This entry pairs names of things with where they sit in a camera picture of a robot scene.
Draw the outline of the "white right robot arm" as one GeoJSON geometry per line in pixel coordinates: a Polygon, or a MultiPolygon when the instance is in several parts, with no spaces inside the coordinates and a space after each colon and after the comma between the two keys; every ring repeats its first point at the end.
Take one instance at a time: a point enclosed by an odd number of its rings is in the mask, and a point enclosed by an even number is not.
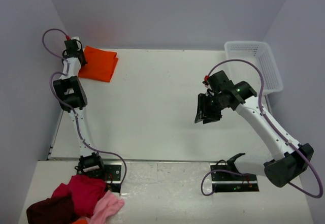
{"type": "Polygon", "coordinates": [[[245,81],[234,84],[224,71],[207,76],[208,93],[198,95],[195,122],[217,122],[222,110],[231,108],[255,130],[270,152],[270,156],[238,153],[227,160],[226,173],[237,180],[244,174],[266,176],[277,187],[283,187],[307,170],[314,150],[301,144],[258,103],[256,91],[245,81]]]}

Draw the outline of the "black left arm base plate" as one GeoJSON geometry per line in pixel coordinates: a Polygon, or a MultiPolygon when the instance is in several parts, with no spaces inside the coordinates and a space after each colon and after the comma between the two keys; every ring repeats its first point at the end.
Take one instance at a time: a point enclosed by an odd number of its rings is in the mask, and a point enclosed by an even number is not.
{"type": "Polygon", "coordinates": [[[121,192],[121,168],[122,165],[118,163],[104,164],[105,171],[102,179],[106,183],[105,191],[113,193],[121,192]]]}

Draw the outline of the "orange t shirt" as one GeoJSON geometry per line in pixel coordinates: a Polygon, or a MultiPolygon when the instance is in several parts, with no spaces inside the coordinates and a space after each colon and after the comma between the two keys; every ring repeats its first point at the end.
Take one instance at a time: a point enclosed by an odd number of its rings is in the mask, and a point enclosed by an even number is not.
{"type": "Polygon", "coordinates": [[[118,63],[117,52],[86,46],[84,55],[87,64],[79,70],[78,76],[101,82],[110,82],[118,63]]]}

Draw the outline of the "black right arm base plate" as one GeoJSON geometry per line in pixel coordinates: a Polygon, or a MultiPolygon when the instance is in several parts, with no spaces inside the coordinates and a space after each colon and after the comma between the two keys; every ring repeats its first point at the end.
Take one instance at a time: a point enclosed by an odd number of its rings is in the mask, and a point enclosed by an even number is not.
{"type": "Polygon", "coordinates": [[[237,176],[224,172],[211,174],[212,189],[215,193],[258,192],[256,175],[237,176]]]}

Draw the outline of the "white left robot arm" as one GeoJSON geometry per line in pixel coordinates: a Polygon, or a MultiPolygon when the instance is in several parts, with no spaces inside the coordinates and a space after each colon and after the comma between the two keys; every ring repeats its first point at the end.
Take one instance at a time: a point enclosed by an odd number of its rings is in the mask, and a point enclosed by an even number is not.
{"type": "Polygon", "coordinates": [[[56,72],[59,78],[50,79],[50,88],[62,110],[68,113],[78,137],[80,157],[77,173],[99,180],[104,177],[106,168],[90,136],[86,121],[87,97],[78,78],[80,69],[87,62],[79,39],[66,37],[64,44],[63,71],[56,72]]]}

